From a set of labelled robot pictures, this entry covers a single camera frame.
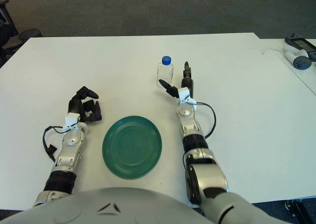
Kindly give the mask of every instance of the plastic water bottle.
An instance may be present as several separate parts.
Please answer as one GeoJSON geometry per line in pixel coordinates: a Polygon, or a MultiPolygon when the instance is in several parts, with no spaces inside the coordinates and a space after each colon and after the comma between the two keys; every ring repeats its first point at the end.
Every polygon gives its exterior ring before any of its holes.
{"type": "Polygon", "coordinates": [[[159,82],[159,79],[162,79],[169,84],[172,82],[173,76],[173,64],[171,63],[171,57],[164,56],[162,57],[161,63],[158,64],[157,69],[157,87],[161,90],[166,90],[159,82]]]}

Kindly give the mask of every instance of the black cable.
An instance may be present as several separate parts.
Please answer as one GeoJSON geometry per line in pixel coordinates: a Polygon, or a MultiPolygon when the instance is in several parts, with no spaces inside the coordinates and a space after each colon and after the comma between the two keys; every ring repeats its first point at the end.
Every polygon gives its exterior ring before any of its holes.
{"type": "Polygon", "coordinates": [[[182,156],[182,162],[183,162],[183,166],[184,166],[184,169],[186,168],[186,165],[184,164],[184,155],[185,155],[186,153],[183,153],[183,156],[182,156]]]}
{"type": "Polygon", "coordinates": [[[216,115],[215,115],[214,109],[212,108],[212,106],[210,106],[209,104],[204,103],[204,102],[197,102],[196,104],[192,104],[192,103],[188,103],[188,104],[191,104],[191,105],[205,105],[205,106],[209,107],[212,110],[213,115],[214,115],[214,125],[213,125],[211,131],[205,136],[205,138],[208,138],[214,132],[214,129],[216,127],[216,115]]]}
{"type": "MultiPolygon", "coordinates": [[[[79,119],[80,119],[80,116],[78,117],[76,123],[70,125],[70,128],[71,128],[72,126],[78,124],[78,123],[79,123],[79,119]]],[[[56,161],[56,160],[55,160],[55,157],[53,156],[53,154],[54,154],[54,152],[57,150],[57,148],[54,147],[53,145],[50,145],[49,147],[47,147],[46,141],[45,141],[45,135],[46,135],[46,133],[47,133],[49,130],[51,130],[51,129],[54,129],[55,132],[57,132],[58,134],[64,134],[64,133],[66,133],[66,132],[68,132],[68,131],[71,130],[71,129],[68,129],[68,130],[66,130],[66,131],[64,131],[64,132],[59,132],[59,131],[56,130],[56,128],[62,129],[63,127],[62,127],[62,126],[49,126],[49,127],[47,127],[47,128],[44,130],[43,139],[42,139],[42,140],[43,140],[44,149],[45,149],[47,155],[49,156],[49,158],[50,158],[53,162],[56,161]]]]}

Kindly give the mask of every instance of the blue bottle cap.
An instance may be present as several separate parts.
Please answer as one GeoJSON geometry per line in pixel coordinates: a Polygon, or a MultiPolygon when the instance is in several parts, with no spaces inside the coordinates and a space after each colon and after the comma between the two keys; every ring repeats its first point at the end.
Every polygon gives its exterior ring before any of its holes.
{"type": "Polygon", "coordinates": [[[169,57],[169,56],[162,57],[162,63],[163,63],[163,65],[168,66],[171,63],[171,57],[169,57]]]}

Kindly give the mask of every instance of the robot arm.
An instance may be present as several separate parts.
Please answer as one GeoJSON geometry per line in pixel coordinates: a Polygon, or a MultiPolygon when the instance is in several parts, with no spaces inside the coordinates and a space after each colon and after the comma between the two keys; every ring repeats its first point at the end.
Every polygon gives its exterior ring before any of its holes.
{"type": "Polygon", "coordinates": [[[190,202],[198,204],[205,216],[215,224],[285,224],[286,222],[270,217],[239,195],[229,192],[226,177],[208,148],[196,120],[197,103],[190,97],[193,88],[178,89],[176,94],[175,87],[166,82],[160,83],[169,94],[180,99],[176,113],[185,152],[183,159],[190,202]]]}
{"type": "MultiPolygon", "coordinates": [[[[43,192],[39,193],[34,206],[68,196],[73,191],[77,177],[77,167],[81,161],[82,149],[86,141],[85,135],[88,133],[87,124],[84,122],[94,122],[102,119],[98,101],[94,104],[94,101],[91,99],[82,103],[81,100],[86,99],[88,96],[95,99],[99,98],[95,92],[87,87],[82,87],[69,101],[68,115],[65,118],[63,130],[60,132],[65,134],[62,141],[62,149],[57,159],[53,159],[54,166],[50,176],[43,192]],[[87,117],[85,112],[88,111],[91,111],[91,113],[87,117]]],[[[51,145],[49,149],[51,151],[51,153],[47,152],[49,157],[54,158],[53,153],[56,148],[51,145]]]]}

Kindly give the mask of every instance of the chair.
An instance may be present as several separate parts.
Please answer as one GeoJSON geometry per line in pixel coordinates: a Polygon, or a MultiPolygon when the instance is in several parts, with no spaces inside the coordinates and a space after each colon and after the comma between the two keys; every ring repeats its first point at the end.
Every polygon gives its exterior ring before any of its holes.
{"type": "Polygon", "coordinates": [[[29,38],[42,37],[41,32],[38,29],[29,29],[19,34],[16,29],[13,20],[5,7],[8,0],[0,0],[0,67],[7,62],[7,56],[13,55],[29,38]],[[3,48],[11,37],[19,36],[19,40],[22,42],[13,47],[3,48]]]}
{"type": "Polygon", "coordinates": [[[17,36],[18,30],[16,29],[13,20],[7,11],[5,4],[8,0],[0,0],[0,67],[7,61],[8,55],[13,55],[19,47],[23,44],[18,44],[13,47],[3,48],[11,37],[17,36]]]}

